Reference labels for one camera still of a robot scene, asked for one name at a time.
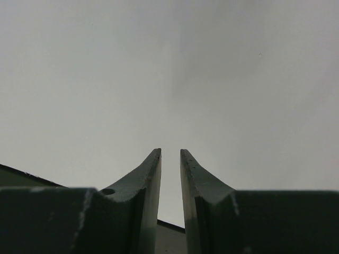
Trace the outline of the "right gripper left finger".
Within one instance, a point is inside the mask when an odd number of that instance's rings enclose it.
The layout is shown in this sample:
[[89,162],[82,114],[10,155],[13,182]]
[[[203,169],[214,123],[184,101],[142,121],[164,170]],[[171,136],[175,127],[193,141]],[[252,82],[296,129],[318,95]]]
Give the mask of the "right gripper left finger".
[[154,253],[161,150],[114,184],[1,186],[1,253]]

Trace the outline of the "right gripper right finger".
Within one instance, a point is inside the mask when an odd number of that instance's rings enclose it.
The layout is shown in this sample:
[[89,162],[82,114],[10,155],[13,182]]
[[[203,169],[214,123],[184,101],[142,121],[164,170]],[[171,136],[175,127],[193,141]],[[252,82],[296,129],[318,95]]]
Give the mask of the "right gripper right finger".
[[338,253],[338,192],[235,190],[180,162],[188,253]]

